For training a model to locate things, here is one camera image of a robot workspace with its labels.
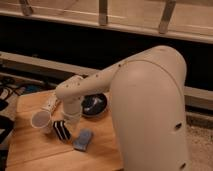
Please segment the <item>beige cylindrical gripper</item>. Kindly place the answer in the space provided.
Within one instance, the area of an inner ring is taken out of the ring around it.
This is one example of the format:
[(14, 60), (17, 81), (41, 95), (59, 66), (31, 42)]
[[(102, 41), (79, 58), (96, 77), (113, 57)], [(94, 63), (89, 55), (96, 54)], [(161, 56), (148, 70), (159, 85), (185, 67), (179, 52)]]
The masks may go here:
[(74, 100), (71, 102), (63, 102), (63, 119), (67, 129), (73, 133), (80, 121), (82, 114), (81, 101)]

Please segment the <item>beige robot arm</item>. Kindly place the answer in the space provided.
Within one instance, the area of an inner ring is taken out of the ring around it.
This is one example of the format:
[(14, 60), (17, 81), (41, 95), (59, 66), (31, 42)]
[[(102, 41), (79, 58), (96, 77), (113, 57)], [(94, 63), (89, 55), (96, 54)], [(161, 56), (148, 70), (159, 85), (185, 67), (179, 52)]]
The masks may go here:
[(73, 115), (79, 97), (109, 94), (124, 171), (189, 171), (185, 78), (182, 55), (156, 46), (85, 79), (70, 78), (56, 96)]

